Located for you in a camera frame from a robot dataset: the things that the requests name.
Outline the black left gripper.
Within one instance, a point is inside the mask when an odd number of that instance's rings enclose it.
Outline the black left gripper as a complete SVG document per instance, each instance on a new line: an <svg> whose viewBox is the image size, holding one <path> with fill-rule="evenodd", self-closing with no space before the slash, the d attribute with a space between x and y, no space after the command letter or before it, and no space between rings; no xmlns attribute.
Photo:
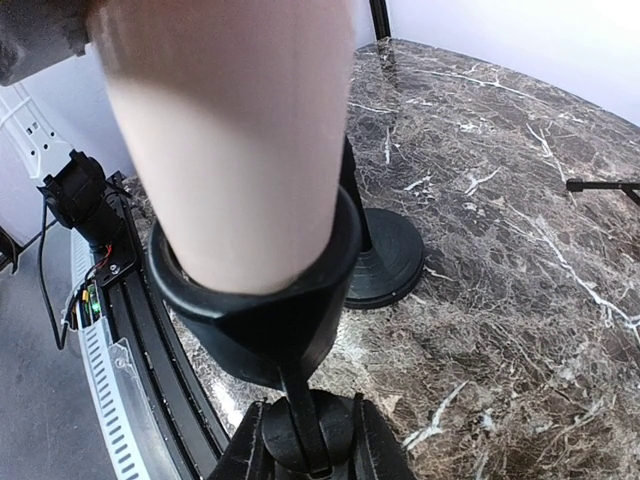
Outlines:
<svg viewBox="0 0 640 480"><path fill-rule="evenodd" d="M13 85L68 58L89 43L87 0L1 2L1 84Z"/></svg>

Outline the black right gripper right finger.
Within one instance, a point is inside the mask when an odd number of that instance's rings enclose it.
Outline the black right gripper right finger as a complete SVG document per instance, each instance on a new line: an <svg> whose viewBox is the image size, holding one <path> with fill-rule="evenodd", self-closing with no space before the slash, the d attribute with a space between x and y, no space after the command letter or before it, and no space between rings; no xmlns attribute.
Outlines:
<svg viewBox="0 0 640 480"><path fill-rule="evenodd" d="M362 394L357 394L352 412L355 437L349 478L415 479L399 443L377 407Z"/></svg>

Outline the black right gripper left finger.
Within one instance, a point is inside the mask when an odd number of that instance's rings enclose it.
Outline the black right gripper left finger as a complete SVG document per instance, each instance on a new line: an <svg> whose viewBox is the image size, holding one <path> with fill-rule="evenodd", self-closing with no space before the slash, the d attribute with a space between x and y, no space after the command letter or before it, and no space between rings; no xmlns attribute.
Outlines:
<svg viewBox="0 0 640 480"><path fill-rule="evenodd" d="M218 461L210 480L268 480L273 478L273 460L262 438L266 403L253 402Z"/></svg>

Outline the black round-base stand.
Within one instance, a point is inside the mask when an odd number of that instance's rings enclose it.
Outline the black round-base stand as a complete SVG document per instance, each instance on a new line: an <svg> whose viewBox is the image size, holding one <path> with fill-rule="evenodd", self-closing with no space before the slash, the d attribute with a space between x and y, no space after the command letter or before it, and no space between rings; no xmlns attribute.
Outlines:
<svg viewBox="0 0 640 480"><path fill-rule="evenodd" d="M308 380L331 350L361 247L357 210L340 190L330 240L291 285L267 295L209 290L184 276L159 225L147 259L161 296L222 370L284 392L266 403L262 438L272 479L350 479L354 421L348 402Z"/></svg>
<svg viewBox="0 0 640 480"><path fill-rule="evenodd" d="M354 203L362 230L362 247L345 306L378 309L400 301L416 287L424 267L425 248L410 220L390 210L363 206L355 174L353 149L345 140L340 186Z"/></svg>

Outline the pink microphone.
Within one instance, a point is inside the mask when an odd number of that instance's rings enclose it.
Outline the pink microphone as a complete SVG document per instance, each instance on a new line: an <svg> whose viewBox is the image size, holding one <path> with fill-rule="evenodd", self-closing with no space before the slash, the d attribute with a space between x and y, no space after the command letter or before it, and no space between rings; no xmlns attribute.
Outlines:
<svg viewBox="0 0 640 480"><path fill-rule="evenodd" d="M221 292L291 284L333 224L348 1L95 1L87 28L157 219Z"/></svg>

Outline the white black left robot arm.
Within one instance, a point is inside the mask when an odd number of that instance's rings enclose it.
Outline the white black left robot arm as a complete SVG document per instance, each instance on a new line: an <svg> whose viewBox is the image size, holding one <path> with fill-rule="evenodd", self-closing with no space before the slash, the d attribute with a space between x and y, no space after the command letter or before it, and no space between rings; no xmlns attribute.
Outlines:
<svg viewBox="0 0 640 480"><path fill-rule="evenodd" d="M71 150L105 173L133 165L89 44L87 1L1 4L1 226L25 244L40 231L43 179Z"/></svg>

